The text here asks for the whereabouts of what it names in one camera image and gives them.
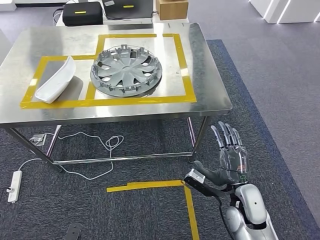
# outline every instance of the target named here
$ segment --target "gray carpet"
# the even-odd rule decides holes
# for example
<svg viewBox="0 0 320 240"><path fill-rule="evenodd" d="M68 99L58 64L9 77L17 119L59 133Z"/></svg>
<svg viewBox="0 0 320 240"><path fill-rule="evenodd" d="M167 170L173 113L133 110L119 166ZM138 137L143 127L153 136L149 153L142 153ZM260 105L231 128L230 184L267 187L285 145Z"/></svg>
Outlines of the gray carpet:
<svg viewBox="0 0 320 240"><path fill-rule="evenodd" d="M319 236L318 227L281 155L275 158L278 153L276 146L259 112L252 105L245 85L241 86L241 78L226 48L220 40L208 41L208 44L233 104L230 114L214 117L212 123L224 121L239 131L250 154L251 181L261 191L279 239L316 239ZM198 129L201 119L192 120L195 128ZM33 133L53 132L54 128L19 130L30 137ZM68 125L62 128L60 136L78 131L99 135L105 141L113 135L124 135L124 143L115 149L114 156L190 149L184 119ZM0 141L0 187L4 188L10 185L13 171L33 156L3 130L0 131ZM208 128L195 159L215 168L219 164L218 154L218 146ZM57 141L53 158L65 160L107 155L98 141L77 136ZM186 159L123 161L114 166L115 169L108 175L87 181L71 174L57 174L42 161L29 162L23 168L18 202L7 203L6 193L0 199L0 239L63 239L71 223L82 224L83 240L192 239L181 187L106 193L106 187L127 182L181 179L191 167ZM109 163L94 163L67 166L67 169L93 177L109 167ZM300 207L305 212L303 219L301 209L297 208L297 200L292 194L300 199ZM192 195L200 239L229 239L214 199L195 190L192 190ZM226 197L223 199L224 211L229 201Z"/></svg>
<svg viewBox="0 0 320 240"><path fill-rule="evenodd" d="M320 226L320 22L267 24L248 0L189 0L206 39L222 39Z"/></svg>

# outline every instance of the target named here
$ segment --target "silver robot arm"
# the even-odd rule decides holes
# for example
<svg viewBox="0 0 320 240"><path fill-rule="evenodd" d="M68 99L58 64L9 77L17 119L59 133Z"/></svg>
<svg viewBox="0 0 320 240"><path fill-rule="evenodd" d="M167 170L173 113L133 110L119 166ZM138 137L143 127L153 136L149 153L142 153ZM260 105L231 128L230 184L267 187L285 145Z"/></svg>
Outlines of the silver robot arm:
<svg viewBox="0 0 320 240"><path fill-rule="evenodd" d="M235 195L242 203L247 218L236 206L229 206L226 211L226 222L235 240L278 240L266 210L259 189L253 184L242 185L235 189Z"/></svg>
<svg viewBox="0 0 320 240"><path fill-rule="evenodd" d="M225 142L215 126L211 126L211 129L220 149L220 167L210 170L199 161L195 161L195 169L188 173L185 182L205 196L217 199L222 220L234 240L278 240L259 189L248 183L248 152L242 145L238 132L227 123L220 121L219 125L223 132ZM205 178L217 186L226 184L226 188L218 190L210 187L205 182ZM226 211L226 221L220 200L220 197L226 195L231 198L230 206Z"/></svg>

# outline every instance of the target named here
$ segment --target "yellow tape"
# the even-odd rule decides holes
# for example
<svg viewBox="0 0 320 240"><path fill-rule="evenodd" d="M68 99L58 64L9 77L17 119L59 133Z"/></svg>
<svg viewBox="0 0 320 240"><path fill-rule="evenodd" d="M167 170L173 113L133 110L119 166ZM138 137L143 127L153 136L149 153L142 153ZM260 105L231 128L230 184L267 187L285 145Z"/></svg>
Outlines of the yellow tape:
<svg viewBox="0 0 320 240"><path fill-rule="evenodd" d="M190 223L191 234L192 240L199 240L199 233L198 232L197 220L195 219L195 209L193 207L192 195L191 190L187 186L183 186L184 194L186 195L186 206L188 207L189 221Z"/></svg>
<svg viewBox="0 0 320 240"><path fill-rule="evenodd" d="M95 60L97 55L102 52L106 38L155 38L157 35L151 34L103 34L99 35L95 55L73 55L74 60ZM65 100L55 101L51 104L39 101L32 101L39 79L44 73L49 61L65 61L68 56L43 56L40 59L30 85L20 102L23 109L57 109L57 108L79 108L95 106L121 106L121 105L141 105L141 104L168 104L168 103L195 103L197 101L192 83L189 75L187 64L180 36L176 33L163 33L163 37L173 37L177 51L179 66L181 70L182 80L186 95L178 96L158 96L158 97L127 97L111 99L94 99L96 89L91 82L84 100Z"/></svg>
<svg viewBox="0 0 320 240"><path fill-rule="evenodd" d="M39 82L39 79L42 76L45 69L46 68L48 61L48 57L45 56L40 58L40 61L38 62L38 67L34 73L32 81L22 99L23 102L31 102L31 100L33 98L33 95L35 95L35 89L37 89L37 85Z"/></svg>
<svg viewBox="0 0 320 240"><path fill-rule="evenodd" d="M97 39L96 55L103 51L106 39L128 39L128 38L156 38L157 35L155 33L146 33L146 34L102 34L99 35Z"/></svg>
<svg viewBox="0 0 320 240"><path fill-rule="evenodd" d="M112 193L135 189L165 188L177 186L183 186L183 183L181 180L129 182L125 186L107 187L106 192Z"/></svg>
<svg viewBox="0 0 320 240"><path fill-rule="evenodd" d="M180 68L181 70L187 68L187 62L186 61L185 53L183 52L183 44L181 43L180 36L179 34L174 34L173 39L175 44L177 51L177 60L179 61Z"/></svg>
<svg viewBox="0 0 320 240"><path fill-rule="evenodd" d="M144 182L128 182L126 186L107 187L107 193L136 190L136 189L148 189L148 188L165 188L165 187L179 187L183 186L186 196L186 207L188 208L189 220L192 240L199 240L197 221L195 219L195 209L193 207L192 195L190 189L181 180L169 180L169 181L144 181Z"/></svg>
<svg viewBox="0 0 320 240"><path fill-rule="evenodd" d="M164 38L172 38L174 36L174 34L172 33L163 33L162 37Z"/></svg>
<svg viewBox="0 0 320 240"><path fill-rule="evenodd" d="M85 95L85 100L94 100L95 95L96 88L92 84L92 82L89 82L87 94Z"/></svg>

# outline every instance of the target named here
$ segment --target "black case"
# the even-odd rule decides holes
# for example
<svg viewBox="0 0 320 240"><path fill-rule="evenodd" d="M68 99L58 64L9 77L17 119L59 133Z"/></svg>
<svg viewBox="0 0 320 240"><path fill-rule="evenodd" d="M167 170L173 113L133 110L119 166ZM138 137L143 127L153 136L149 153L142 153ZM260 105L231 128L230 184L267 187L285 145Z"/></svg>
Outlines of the black case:
<svg viewBox="0 0 320 240"><path fill-rule="evenodd" d="M97 1L66 4L62 20L66 26L103 24L103 9Z"/></svg>

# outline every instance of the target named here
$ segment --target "white wall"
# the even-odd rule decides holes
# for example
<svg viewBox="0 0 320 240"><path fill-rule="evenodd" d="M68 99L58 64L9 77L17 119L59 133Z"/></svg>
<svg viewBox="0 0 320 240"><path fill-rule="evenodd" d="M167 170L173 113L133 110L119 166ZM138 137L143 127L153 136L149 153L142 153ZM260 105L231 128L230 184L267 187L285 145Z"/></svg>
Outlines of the white wall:
<svg viewBox="0 0 320 240"><path fill-rule="evenodd" d="M313 22L320 12L320 0L291 0L280 23Z"/></svg>
<svg viewBox="0 0 320 240"><path fill-rule="evenodd" d="M282 13L279 23L313 22L320 13L320 0L251 0L250 3L269 24L277 23Z"/></svg>

